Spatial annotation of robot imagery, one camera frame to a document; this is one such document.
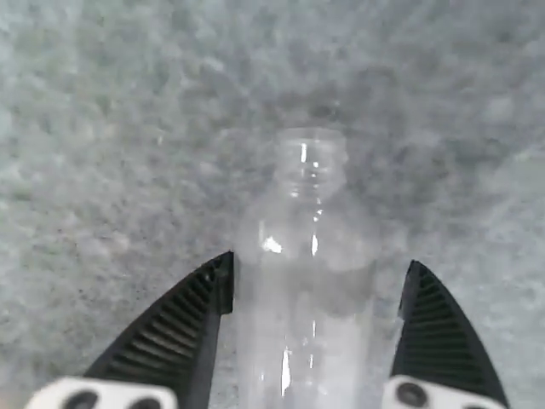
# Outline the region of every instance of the clear plastic bottle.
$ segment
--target clear plastic bottle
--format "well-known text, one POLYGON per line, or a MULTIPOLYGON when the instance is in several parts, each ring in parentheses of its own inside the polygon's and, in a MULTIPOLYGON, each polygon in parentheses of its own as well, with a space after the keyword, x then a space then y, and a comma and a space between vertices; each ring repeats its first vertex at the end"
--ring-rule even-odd
POLYGON ((234 246, 239 407, 359 409, 379 232, 345 188, 342 134, 285 130, 277 149, 234 246))

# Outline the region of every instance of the ridged rubber pad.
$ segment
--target ridged rubber pad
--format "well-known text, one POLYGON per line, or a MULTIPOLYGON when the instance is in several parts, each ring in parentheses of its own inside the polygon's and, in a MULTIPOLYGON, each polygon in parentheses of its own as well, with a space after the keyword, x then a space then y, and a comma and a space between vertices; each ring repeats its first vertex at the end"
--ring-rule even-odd
POLYGON ((205 263, 136 319, 85 377, 172 389, 180 407, 206 408, 222 314, 232 312, 233 254, 205 263))
POLYGON ((468 318, 439 279, 413 261, 403 289, 402 336, 392 376, 407 375, 487 396, 508 407, 500 380, 468 318))

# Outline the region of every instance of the screw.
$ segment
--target screw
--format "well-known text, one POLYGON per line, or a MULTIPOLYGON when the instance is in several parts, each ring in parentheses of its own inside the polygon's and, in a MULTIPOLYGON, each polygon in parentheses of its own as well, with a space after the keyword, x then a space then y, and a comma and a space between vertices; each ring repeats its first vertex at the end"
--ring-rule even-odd
POLYGON ((153 398, 145 398, 133 403, 129 409, 161 409, 161 404, 153 398))
POLYGON ((95 392, 84 390, 70 397, 63 409, 93 409, 98 399, 99 397, 95 392))
POLYGON ((427 395, 424 389, 415 383, 401 383, 396 391, 401 403, 410 407, 424 407, 427 405, 427 395))

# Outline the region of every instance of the bottle neck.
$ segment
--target bottle neck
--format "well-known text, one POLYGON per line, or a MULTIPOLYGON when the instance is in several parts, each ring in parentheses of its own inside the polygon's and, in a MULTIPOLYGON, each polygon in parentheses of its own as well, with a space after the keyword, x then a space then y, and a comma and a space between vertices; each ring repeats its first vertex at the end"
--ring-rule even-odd
POLYGON ((346 140, 334 130, 298 128, 278 136, 274 178, 292 197, 325 199, 346 183, 346 140))

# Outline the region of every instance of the speckled gray surface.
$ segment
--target speckled gray surface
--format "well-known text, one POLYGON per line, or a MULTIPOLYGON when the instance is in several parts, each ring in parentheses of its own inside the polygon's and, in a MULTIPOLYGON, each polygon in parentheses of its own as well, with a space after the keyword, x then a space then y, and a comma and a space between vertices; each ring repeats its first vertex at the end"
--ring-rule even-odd
MULTIPOLYGON (((0 385, 82 371, 229 246, 275 129, 351 144, 395 266, 444 279, 545 401, 545 3, 1 0, 0 385)), ((232 326, 211 405, 236 406, 232 326)))

